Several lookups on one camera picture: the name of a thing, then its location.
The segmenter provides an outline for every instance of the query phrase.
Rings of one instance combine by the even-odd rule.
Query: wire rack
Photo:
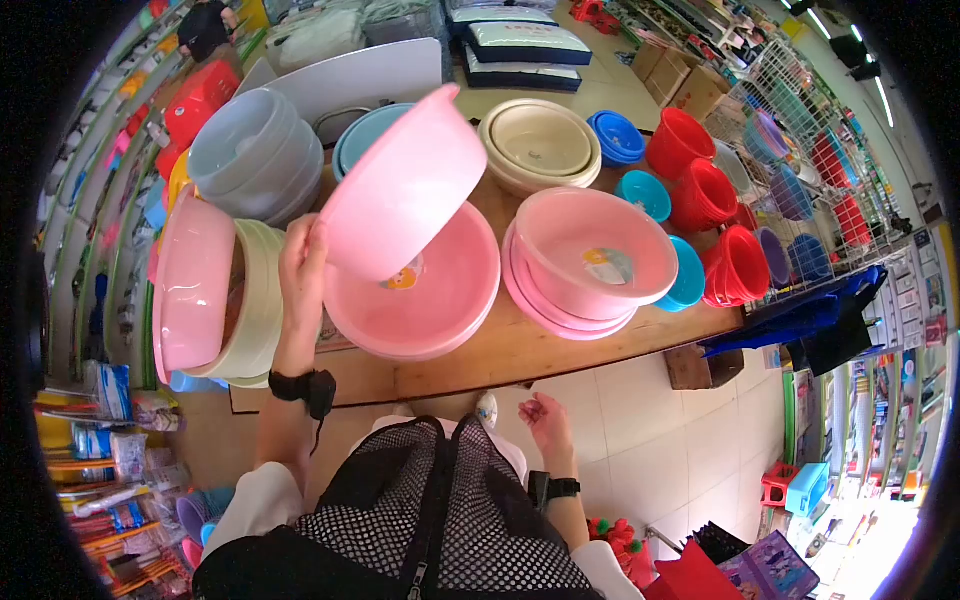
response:
[[[740,200],[777,235],[789,267],[788,280],[748,312],[880,263],[908,244],[896,199],[848,115],[819,84],[773,40],[704,121],[739,156],[751,180]]]

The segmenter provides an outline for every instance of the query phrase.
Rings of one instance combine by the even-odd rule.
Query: white shirt sleeve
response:
[[[293,473],[280,463],[265,463],[237,482],[227,512],[206,541],[201,562],[229,541],[266,535],[302,514],[303,496]]]
[[[605,541],[589,541],[571,552],[570,558],[607,600],[643,600],[643,594],[623,574],[613,549]]]

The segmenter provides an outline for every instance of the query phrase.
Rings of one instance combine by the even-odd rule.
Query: pillow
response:
[[[514,21],[558,27],[557,21],[546,12],[522,7],[469,7],[450,11],[448,17],[450,33],[455,36],[462,36],[472,23]]]
[[[565,64],[545,62],[480,62],[464,44],[464,72],[470,87],[534,87],[577,91],[580,74]]]
[[[553,62],[590,64],[593,53],[571,32],[560,27],[517,21],[473,23],[467,42],[480,62]]]

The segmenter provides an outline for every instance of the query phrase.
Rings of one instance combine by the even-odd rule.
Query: black cord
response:
[[[310,450],[310,456],[313,456],[313,453],[317,451],[317,447],[320,445],[320,430],[324,428],[324,420],[320,419],[320,424],[317,425],[317,436],[313,440],[313,449]]]

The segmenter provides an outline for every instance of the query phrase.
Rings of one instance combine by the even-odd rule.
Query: white sneaker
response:
[[[473,411],[477,417],[485,420],[491,428],[496,427],[496,396],[493,392],[485,392],[477,400],[477,407]]]
[[[400,402],[394,406],[394,417],[416,417],[414,415],[414,409],[410,408],[410,405],[406,402]]]

